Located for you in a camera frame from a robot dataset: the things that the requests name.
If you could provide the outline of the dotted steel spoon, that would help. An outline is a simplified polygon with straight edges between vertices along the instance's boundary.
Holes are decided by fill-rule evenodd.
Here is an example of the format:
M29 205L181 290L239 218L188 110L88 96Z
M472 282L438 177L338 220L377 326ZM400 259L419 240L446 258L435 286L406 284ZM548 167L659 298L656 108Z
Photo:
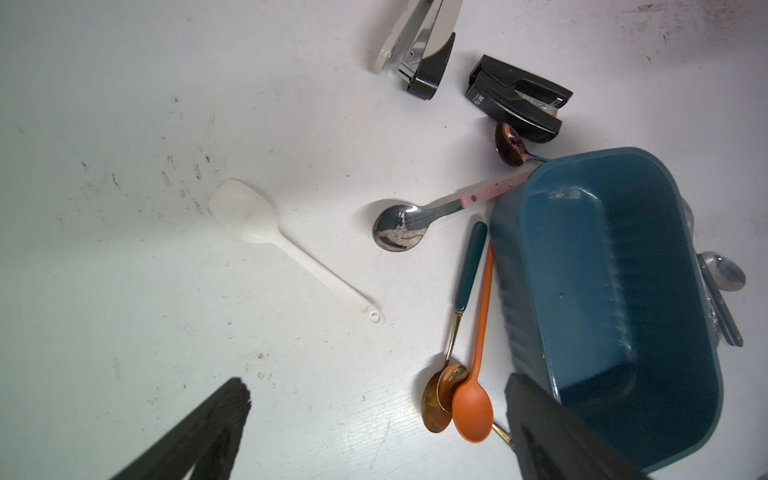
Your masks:
M720 290L736 292L744 288L746 275L735 262L714 251L700 252L699 256Z

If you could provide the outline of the white plastic spoon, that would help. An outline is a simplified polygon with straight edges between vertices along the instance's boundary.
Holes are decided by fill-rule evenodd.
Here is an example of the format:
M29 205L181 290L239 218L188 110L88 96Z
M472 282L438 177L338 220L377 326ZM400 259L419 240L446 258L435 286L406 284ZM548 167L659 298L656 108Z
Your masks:
M249 244L272 244L317 278L364 320L382 325L385 316L367 297L323 266L281 231L271 202L244 182L227 179L211 195L208 209L236 239Z

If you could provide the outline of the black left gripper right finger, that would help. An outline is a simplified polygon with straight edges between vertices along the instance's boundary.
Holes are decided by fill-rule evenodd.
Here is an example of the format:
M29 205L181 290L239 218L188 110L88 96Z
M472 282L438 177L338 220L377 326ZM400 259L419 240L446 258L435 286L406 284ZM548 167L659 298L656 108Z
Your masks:
M524 479L645 479L646 474L529 377L507 382L507 420Z

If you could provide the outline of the steel spoon pink handle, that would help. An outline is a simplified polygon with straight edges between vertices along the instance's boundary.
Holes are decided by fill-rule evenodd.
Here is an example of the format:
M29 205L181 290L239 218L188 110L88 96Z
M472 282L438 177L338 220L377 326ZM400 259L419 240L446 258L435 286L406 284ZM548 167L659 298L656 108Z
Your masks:
M423 239L433 222L500 197L522 185L533 173L533 170L523 172L482 190L434 207L421 207L413 204L388 207L379 214L373 224L373 240L385 251L403 252L410 250Z

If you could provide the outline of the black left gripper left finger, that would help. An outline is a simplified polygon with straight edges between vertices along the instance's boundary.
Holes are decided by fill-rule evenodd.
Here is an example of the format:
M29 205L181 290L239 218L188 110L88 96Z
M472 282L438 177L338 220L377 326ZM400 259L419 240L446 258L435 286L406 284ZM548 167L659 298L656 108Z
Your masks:
M250 392L232 377L117 479L228 479L251 409Z

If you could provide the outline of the steel spoon green handle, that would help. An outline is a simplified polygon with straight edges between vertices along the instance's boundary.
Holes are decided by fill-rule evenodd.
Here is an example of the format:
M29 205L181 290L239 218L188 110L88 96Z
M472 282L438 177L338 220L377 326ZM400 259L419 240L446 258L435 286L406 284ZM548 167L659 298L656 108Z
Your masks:
M726 342L734 347L743 347L744 340L740 333L739 328L731 314L720 290L714 283L714 280L708 271L703 259L697 254L697 261L701 271L701 276L705 286L707 295L709 296L712 310L714 311L714 319L722 334L722 337Z

